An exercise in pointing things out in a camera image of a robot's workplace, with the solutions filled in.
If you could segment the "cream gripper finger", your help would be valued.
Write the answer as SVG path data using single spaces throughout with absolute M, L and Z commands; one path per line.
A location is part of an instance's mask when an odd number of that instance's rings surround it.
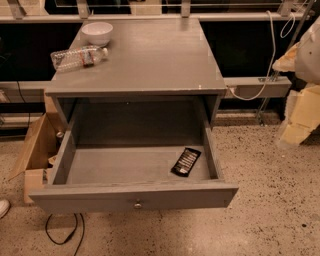
M 283 56 L 274 62 L 272 68 L 279 72 L 294 72 L 298 46 L 298 43 L 294 44 Z
M 281 148 L 299 146 L 320 125 L 320 85 L 308 84 L 300 92 L 291 90 L 285 107 L 285 120 L 277 135 Z

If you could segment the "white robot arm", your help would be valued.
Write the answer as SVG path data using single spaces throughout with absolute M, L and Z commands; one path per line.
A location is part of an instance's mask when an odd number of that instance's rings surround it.
M 300 92 L 289 92 L 285 120 L 276 139 L 279 147 L 295 147 L 320 125 L 320 17 L 272 68 L 294 72 L 297 78 L 306 82 Z

